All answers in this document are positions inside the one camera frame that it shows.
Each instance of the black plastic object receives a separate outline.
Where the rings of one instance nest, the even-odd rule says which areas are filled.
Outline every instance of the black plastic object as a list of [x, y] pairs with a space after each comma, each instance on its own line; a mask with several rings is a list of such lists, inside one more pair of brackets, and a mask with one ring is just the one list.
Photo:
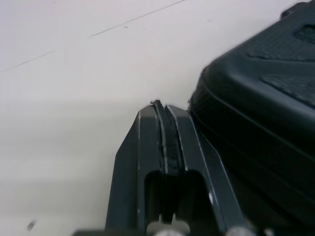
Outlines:
[[[170, 170], [172, 161], [180, 165]], [[138, 113], [116, 155], [106, 229], [145, 234], [169, 214], [187, 221], [192, 235], [248, 227], [216, 150], [186, 111], [154, 102]]]
[[235, 186], [292, 225], [315, 225], [315, 1], [207, 66], [190, 102]]

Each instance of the black plastic case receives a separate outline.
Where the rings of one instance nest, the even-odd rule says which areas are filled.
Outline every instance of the black plastic case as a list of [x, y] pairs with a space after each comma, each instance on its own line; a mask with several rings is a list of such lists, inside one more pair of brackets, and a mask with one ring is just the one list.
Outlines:
[[207, 66], [189, 112], [233, 176], [315, 225], [315, 1]]

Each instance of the white table surface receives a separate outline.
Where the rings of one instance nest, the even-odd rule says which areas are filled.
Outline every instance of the white table surface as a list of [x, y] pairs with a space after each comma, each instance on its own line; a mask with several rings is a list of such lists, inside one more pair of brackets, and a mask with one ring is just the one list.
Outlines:
[[1, 0], [0, 235], [103, 228], [137, 111], [186, 108], [205, 65], [295, 2]]

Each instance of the textured plastic surface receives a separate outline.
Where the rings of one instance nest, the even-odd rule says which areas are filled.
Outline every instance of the textured plastic surface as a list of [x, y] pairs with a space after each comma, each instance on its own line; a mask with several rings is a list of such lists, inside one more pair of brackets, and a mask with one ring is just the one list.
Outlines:
[[315, 225], [315, 1], [207, 66], [190, 112], [234, 173]]

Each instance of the crack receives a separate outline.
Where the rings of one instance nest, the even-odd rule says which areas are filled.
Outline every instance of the crack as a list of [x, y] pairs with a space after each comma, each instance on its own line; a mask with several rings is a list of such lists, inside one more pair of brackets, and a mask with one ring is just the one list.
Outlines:
[[185, 1], [185, 0], [181, 0], [181, 1], [179, 1], [179, 2], [176, 2], [176, 3], [171, 4], [171, 5], [169, 5], [169, 6], [165, 6], [165, 7], [161, 8], [161, 9], [158, 9], [158, 10], [155, 10], [155, 11], [150, 12], [150, 13], [148, 13], [148, 14], [145, 14], [145, 15], [143, 15], [143, 16], [139, 16], [139, 17], [137, 17], [137, 18], [135, 18], [135, 19], [132, 19], [132, 20], [127, 21], [127, 22], [124, 22], [124, 23], [122, 23], [122, 24], [120, 24], [120, 25], [118, 25], [118, 26], [114, 26], [114, 27], [112, 27], [112, 28], [106, 29], [106, 30], [101, 31], [101, 32], [99, 32], [99, 33], [96, 33], [96, 34], [90, 36], [90, 38], [91, 38], [91, 37], [94, 37], [94, 36], [97, 36], [97, 35], [99, 35], [99, 34], [101, 34], [101, 33], [105, 33], [105, 32], [107, 32], [107, 31], [112, 30], [112, 29], [114, 29], [114, 28], [117, 28], [117, 27], [119, 27], [119, 26], [123, 26], [123, 25], [125, 25], [125, 24], [128, 24], [128, 23], [130, 23], [130, 22], [132, 22], [132, 21], [138, 20], [138, 19], [140, 19], [140, 18], [142, 18], [142, 17], [151, 15], [151, 14], [153, 14], [153, 13], [155, 13], [155, 12], [164, 10], [164, 9], [170, 7], [170, 6], [174, 6], [174, 5], [179, 4], [179, 3], [181, 3], [181, 2], [184, 2], [184, 1]]

